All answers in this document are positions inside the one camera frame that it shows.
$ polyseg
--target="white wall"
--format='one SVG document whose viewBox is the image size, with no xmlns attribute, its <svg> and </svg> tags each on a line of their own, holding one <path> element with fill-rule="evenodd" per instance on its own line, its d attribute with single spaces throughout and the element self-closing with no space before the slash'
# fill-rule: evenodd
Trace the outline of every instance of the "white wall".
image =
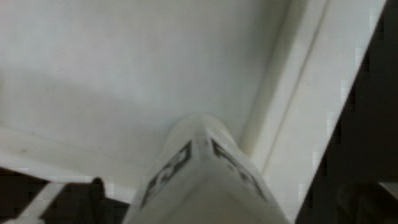
<svg viewBox="0 0 398 224">
<path fill-rule="evenodd" d="M 4 126 L 143 166 L 187 114 L 238 138 L 286 2 L 4 0 Z"/>
</svg>

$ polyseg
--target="white molding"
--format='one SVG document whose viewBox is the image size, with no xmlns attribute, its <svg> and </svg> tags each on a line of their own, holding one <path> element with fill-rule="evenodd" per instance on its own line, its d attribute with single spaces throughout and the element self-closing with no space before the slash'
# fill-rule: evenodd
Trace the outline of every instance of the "white molding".
<svg viewBox="0 0 398 224">
<path fill-rule="evenodd" d="M 297 4 L 304 4 L 304 15 L 295 13 L 297 8 L 290 9 L 265 90 L 260 93 L 258 108 L 242 141 L 242 148 L 263 170 L 267 184 L 292 223 L 386 1 L 310 0 Z M 290 36 L 290 30 L 295 29 L 290 24 L 299 18 L 299 32 Z"/>
</svg>

